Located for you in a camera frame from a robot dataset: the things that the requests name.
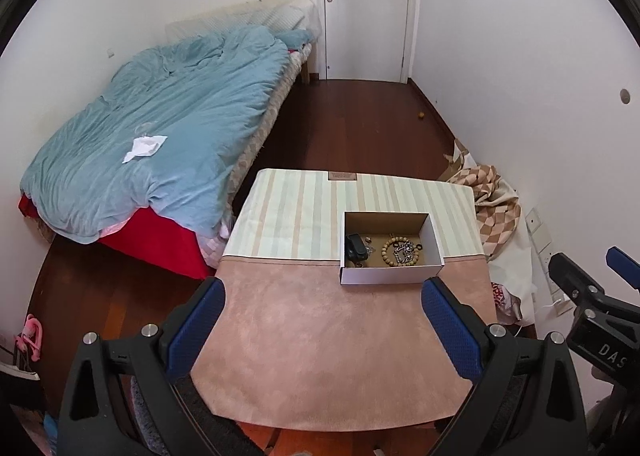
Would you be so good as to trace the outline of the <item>white tissue on bed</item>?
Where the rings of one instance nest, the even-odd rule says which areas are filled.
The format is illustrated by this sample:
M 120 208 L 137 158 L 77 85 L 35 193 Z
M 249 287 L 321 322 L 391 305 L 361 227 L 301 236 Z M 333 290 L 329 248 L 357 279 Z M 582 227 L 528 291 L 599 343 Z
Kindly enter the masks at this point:
M 140 136 L 132 141 L 130 151 L 126 153 L 122 162 L 128 164 L 136 158 L 155 155 L 167 140 L 165 135 Z

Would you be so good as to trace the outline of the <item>black watch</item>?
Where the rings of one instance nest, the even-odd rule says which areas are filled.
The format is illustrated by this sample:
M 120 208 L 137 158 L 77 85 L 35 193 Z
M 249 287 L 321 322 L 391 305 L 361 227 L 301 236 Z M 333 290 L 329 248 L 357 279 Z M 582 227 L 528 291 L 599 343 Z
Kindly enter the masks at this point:
M 368 260 L 369 253 L 359 234 L 348 234 L 345 239 L 346 259 L 354 265 L 362 265 Z

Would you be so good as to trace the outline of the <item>pink object on floor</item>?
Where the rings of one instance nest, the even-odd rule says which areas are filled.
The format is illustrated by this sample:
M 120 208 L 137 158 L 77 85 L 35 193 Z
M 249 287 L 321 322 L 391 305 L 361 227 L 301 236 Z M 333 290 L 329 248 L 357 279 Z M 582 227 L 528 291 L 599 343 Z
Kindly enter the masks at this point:
M 28 314 L 21 332 L 15 337 L 17 350 L 30 357 L 33 362 L 40 360 L 43 337 L 42 325 L 32 314 Z

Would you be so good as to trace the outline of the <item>red bed sheet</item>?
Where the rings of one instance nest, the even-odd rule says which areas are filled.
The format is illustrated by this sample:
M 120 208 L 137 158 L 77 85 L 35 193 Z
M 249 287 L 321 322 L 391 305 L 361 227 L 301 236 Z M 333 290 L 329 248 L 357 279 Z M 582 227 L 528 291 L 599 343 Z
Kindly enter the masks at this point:
M 117 225 L 113 233 L 79 245 L 102 245 L 192 280 L 204 280 L 214 272 L 201 254 L 195 233 L 162 218 L 151 208 L 136 210 L 124 225 Z

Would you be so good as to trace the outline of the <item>white power strip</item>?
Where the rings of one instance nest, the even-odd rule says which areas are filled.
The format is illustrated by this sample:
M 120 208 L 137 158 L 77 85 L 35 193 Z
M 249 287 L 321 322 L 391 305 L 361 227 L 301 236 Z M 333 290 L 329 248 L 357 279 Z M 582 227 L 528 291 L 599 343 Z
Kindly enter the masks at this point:
M 570 298 L 567 297 L 566 293 L 562 291 L 556 283 L 552 282 L 549 275 L 549 263 L 551 257 L 555 254 L 551 234 L 547 225 L 541 220 L 536 208 L 531 208 L 529 212 L 526 213 L 525 220 L 529 239 L 532 242 L 542 272 L 544 273 L 544 280 L 546 281 L 550 298 L 550 303 L 545 304 L 542 308 L 544 310 L 553 310 L 556 316 L 562 316 L 570 311 L 573 305 Z

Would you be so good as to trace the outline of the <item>white headboard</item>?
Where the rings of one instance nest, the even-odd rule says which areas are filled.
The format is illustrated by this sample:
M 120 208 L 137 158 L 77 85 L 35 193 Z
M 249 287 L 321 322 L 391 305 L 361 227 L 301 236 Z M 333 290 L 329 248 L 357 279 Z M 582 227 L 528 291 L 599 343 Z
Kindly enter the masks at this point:
M 257 0 L 214 8 L 167 24 L 165 34 L 169 42 L 177 42 L 243 26 L 266 26 L 273 32 L 303 29 L 314 39 L 322 34 L 318 8 L 311 0 Z

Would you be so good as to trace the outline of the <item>checkered brown cloth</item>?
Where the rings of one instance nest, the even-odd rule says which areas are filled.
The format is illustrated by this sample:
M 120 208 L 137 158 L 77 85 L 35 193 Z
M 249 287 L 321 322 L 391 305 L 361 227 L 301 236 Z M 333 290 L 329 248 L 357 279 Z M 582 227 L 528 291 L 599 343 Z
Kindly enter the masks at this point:
M 495 259 L 518 229 L 520 198 L 493 164 L 478 164 L 457 138 L 454 152 L 445 159 L 448 167 L 440 180 L 472 190 L 480 242 L 485 257 Z

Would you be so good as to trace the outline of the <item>white cardboard box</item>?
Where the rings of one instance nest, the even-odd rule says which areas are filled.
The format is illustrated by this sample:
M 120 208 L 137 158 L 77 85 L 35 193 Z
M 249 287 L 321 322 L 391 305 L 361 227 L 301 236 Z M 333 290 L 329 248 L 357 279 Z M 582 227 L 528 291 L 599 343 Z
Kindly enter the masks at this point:
M 346 259 L 345 239 L 359 234 L 369 257 L 362 265 Z M 343 286 L 416 285 L 445 265 L 432 216 L 427 212 L 346 211 L 341 230 Z

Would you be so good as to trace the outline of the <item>light blue duvet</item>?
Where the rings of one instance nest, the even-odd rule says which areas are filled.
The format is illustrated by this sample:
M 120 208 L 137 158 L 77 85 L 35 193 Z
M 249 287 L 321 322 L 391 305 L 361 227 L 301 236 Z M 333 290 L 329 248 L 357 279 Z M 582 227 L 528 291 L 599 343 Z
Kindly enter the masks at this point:
M 303 29 L 244 26 L 140 52 L 40 148 L 21 193 L 81 244 L 142 208 L 212 236 L 290 53 L 311 40 Z M 155 155 L 122 162 L 135 138 L 153 135 L 167 138 Z

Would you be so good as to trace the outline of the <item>white door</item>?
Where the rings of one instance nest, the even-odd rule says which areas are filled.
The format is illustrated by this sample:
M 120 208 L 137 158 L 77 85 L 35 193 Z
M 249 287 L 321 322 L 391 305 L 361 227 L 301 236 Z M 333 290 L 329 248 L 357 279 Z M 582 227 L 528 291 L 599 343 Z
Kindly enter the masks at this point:
M 323 0 L 329 80 L 403 83 L 416 0 Z

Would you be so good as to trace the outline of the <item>white plastic bag red print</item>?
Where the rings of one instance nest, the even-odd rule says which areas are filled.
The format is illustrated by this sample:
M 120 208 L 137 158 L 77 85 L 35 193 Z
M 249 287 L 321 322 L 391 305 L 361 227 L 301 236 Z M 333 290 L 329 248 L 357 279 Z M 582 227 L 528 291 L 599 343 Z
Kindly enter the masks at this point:
M 498 322 L 503 325 L 518 324 L 522 320 L 520 299 L 510 294 L 503 285 L 492 283 L 491 289 Z

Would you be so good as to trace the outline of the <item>bed with checkered mattress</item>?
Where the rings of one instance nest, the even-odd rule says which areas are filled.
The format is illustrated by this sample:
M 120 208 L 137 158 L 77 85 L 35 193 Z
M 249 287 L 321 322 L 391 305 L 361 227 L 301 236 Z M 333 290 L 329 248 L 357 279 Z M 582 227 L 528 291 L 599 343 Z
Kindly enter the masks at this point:
M 302 75 L 305 81 L 309 80 L 307 60 L 311 56 L 313 47 L 311 43 L 306 43 L 300 51 L 290 53 L 290 64 L 283 69 L 280 80 L 271 92 L 266 110 L 259 120 L 257 130 L 248 140 L 242 154 L 231 170 L 229 183 L 224 192 L 224 213 L 214 229 L 214 237 L 196 236 L 198 248 L 200 248 L 204 262 L 209 268 L 218 268 L 235 220 L 232 211 L 233 199 L 238 194 L 248 170 L 250 170 L 267 136 L 271 132 L 285 98 L 290 93 L 292 85 L 299 75 Z

